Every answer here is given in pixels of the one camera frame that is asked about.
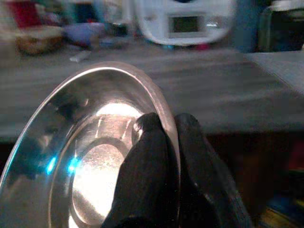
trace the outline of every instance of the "metal bowl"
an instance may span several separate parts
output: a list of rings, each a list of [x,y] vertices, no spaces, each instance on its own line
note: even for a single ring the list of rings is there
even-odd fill
[[[174,147],[179,182],[174,119],[143,71],[104,62],[64,81],[31,117],[7,161],[0,227],[99,228],[132,147],[133,124],[150,112],[159,115]]]

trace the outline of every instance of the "scale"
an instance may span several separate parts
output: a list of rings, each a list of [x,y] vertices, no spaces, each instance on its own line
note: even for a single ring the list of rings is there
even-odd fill
[[[194,45],[223,38],[231,29],[235,0],[135,0],[145,37],[163,45]]]

